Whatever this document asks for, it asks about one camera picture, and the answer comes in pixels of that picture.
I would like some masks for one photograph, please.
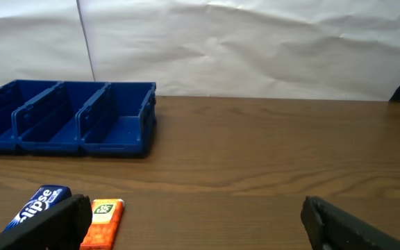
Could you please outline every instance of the blue candy package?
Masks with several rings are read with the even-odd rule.
[[[68,187],[42,185],[4,230],[7,231],[71,196],[72,193]]]

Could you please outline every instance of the bin compartment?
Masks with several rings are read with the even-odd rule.
[[[90,153],[145,154],[155,119],[155,83],[110,83],[78,114]]]
[[[12,114],[21,148],[36,152],[77,152],[77,114],[106,83],[59,82]]]
[[[15,80],[0,87],[0,150],[13,151],[16,139],[12,128],[12,112],[57,81]]]

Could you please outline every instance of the white paper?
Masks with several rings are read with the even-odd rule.
[[[17,78],[94,80],[75,0],[0,0],[0,86]]]
[[[400,1],[80,0],[97,81],[158,94],[388,100]]]

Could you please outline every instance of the brown wooden surface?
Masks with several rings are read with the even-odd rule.
[[[318,195],[400,239],[400,105],[159,97],[145,159],[0,156],[0,231],[36,189],[122,198],[115,249],[310,249]]]

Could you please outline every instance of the candy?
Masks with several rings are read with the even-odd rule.
[[[68,187],[42,185],[4,230],[7,231],[71,196]]]
[[[92,202],[92,225],[81,243],[80,250],[111,250],[124,201],[121,199],[96,199]]]

